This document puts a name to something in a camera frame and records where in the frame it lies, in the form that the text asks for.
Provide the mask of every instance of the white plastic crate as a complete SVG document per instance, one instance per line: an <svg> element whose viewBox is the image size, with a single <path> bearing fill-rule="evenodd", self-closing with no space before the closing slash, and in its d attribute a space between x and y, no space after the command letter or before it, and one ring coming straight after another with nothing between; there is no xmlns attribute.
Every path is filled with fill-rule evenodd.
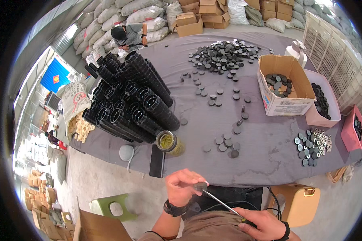
<svg viewBox="0 0 362 241"><path fill-rule="evenodd" d="M331 24L307 12L303 42L307 57L329 81L342 115L354 104L362 114L362 59L350 41Z"/></svg>

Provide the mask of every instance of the black phone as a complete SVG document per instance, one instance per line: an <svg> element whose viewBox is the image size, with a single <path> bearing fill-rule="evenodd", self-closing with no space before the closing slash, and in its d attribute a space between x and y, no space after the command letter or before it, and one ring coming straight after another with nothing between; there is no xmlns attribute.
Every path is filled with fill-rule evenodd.
<svg viewBox="0 0 362 241"><path fill-rule="evenodd" d="M157 145L152 147L152 157L150 158L149 176L162 178L164 175L165 152L161 151Z"/></svg>

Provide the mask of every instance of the barcode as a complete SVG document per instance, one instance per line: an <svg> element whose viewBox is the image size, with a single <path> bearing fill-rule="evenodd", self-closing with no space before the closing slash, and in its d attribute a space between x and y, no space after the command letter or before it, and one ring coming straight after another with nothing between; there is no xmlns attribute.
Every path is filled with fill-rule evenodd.
<svg viewBox="0 0 362 241"><path fill-rule="evenodd" d="M289 101L282 101L280 102L280 105L294 105L294 103L291 103Z"/></svg>

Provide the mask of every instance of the brown shirt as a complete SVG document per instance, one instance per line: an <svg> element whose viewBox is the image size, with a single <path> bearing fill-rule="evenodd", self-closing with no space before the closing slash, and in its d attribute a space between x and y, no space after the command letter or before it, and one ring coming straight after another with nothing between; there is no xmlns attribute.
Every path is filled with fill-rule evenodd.
<svg viewBox="0 0 362 241"><path fill-rule="evenodd" d="M241 218L227 211L210 211L185 220L182 237L177 241L255 241L243 233L237 226ZM163 241L164 239L153 232L144 233L138 241Z"/></svg>

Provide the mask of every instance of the forearm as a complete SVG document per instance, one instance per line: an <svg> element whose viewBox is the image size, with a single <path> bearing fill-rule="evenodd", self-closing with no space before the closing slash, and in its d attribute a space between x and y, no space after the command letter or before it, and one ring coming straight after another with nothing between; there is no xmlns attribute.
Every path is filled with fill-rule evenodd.
<svg viewBox="0 0 362 241"><path fill-rule="evenodd" d="M142 33L147 34L147 24L146 23L142 23Z"/></svg>
<svg viewBox="0 0 362 241"><path fill-rule="evenodd" d="M289 241L301 241L300 237L295 234L292 230L290 230Z"/></svg>
<svg viewBox="0 0 362 241"><path fill-rule="evenodd" d="M180 229L180 223L181 216L174 218L172 215L162 211L162 214L152 228L152 231L167 240L175 239Z"/></svg>

